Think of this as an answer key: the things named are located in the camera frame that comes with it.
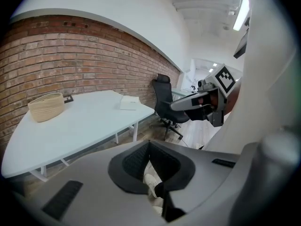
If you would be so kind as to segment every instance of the ceiling light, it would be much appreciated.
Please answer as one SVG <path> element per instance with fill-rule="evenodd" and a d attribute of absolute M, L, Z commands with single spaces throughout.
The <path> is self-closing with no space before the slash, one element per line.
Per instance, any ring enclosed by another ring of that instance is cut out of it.
<path fill-rule="evenodd" d="M 233 29 L 236 31 L 239 31 L 241 26 L 243 25 L 246 16 L 248 15 L 250 8 L 249 8 L 249 0 L 243 0 L 240 9 L 236 18 L 236 21 L 234 23 Z"/>

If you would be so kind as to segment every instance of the white shoe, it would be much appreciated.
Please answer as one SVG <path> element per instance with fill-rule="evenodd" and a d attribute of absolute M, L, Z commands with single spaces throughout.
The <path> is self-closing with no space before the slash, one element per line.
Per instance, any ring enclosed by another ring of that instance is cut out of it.
<path fill-rule="evenodd" d="M 145 174 L 143 182 L 149 186 L 152 195 L 158 198 L 155 194 L 155 186 L 158 184 L 157 180 L 151 174 Z"/>
<path fill-rule="evenodd" d="M 163 210 L 163 208 L 158 207 L 158 206 L 152 206 L 152 207 L 154 208 L 154 210 L 155 210 L 158 214 L 162 215 L 162 210 Z"/>

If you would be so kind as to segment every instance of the beige basket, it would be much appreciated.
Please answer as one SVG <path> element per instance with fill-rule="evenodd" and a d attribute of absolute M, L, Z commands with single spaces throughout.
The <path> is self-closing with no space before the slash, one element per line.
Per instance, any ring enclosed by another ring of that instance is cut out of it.
<path fill-rule="evenodd" d="M 50 120 L 63 112 L 63 95 L 62 93 L 53 93 L 42 96 L 28 103 L 28 107 L 36 122 Z"/>

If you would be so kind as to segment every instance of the wooden floor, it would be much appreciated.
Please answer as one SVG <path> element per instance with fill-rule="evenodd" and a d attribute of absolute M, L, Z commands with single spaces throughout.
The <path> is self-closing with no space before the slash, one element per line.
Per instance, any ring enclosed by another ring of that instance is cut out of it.
<path fill-rule="evenodd" d="M 150 128 L 150 125 L 162 124 L 159 120 L 160 118 L 154 115 L 148 118 L 147 120 L 143 121 L 142 123 L 139 123 L 137 140 L 145 140 L 145 139 L 163 140 L 165 134 L 165 128 L 155 128 L 155 127 Z M 210 140 L 210 138 L 218 131 L 218 128 L 214 128 L 208 121 L 189 120 L 184 124 L 180 124 L 180 127 L 178 127 L 176 130 L 178 130 L 183 135 L 183 139 L 179 140 L 178 139 L 179 136 L 176 133 L 174 133 L 173 131 L 169 131 L 166 138 L 167 142 L 199 149 L 201 146 L 205 145 Z M 129 131 L 123 133 L 122 135 L 119 135 L 119 145 L 132 142 L 132 140 L 133 138 Z M 112 139 L 109 142 L 99 145 L 98 147 L 94 147 L 91 150 L 69 160 L 68 163 L 72 163 L 75 160 L 77 160 L 79 157 L 82 157 L 86 154 L 105 150 L 115 146 L 118 145 L 115 143 L 115 139 Z M 59 165 L 47 169 L 48 178 L 54 176 L 64 168 L 65 168 L 64 164 L 61 163 Z M 156 174 L 151 164 L 149 164 L 146 167 L 145 173 L 152 174 L 157 179 L 157 181 L 160 181 L 160 178 Z M 29 197 L 38 187 L 44 184 L 44 182 L 40 181 L 33 175 L 28 175 L 23 178 L 18 178 L 16 181 L 19 184 L 21 183 L 22 186 L 24 187 L 24 194 L 26 197 Z M 153 205 L 160 206 L 161 203 L 162 203 L 161 200 L 155 200 L 153 202 Z"/>

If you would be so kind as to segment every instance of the white box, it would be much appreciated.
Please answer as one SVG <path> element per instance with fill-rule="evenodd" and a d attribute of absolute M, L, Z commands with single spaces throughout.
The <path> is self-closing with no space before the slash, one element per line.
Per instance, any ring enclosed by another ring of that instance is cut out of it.
<path fill-rule="evenodd" d="M 134 96 L 123 96 L 120 101 L 121 110 L 137 110 L 140 104 L 139 97 Z"/>

